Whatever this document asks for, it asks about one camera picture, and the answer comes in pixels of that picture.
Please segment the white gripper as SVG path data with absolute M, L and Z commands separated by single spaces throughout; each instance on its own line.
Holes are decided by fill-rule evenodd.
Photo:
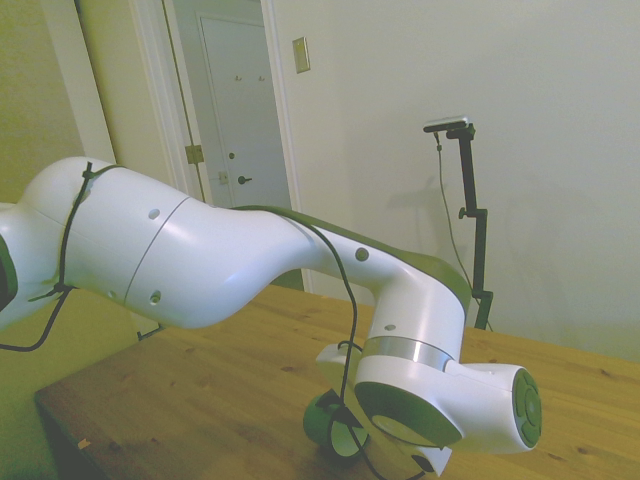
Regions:
M 352 428 L 361 428 L 361 423 L 344 406 L 335 391 L 327 391 L 319 397 L 319 407 L 323 410 L 336 408 L 335 422 Z M 424 447 L 394 439 L 381 431 L 369 433 L 370 439 L 365 454 L 373 467 L 387 479 L 413 478 L 421 474 L 421 479 L 439 478 L 452 455 L 449 447 Z

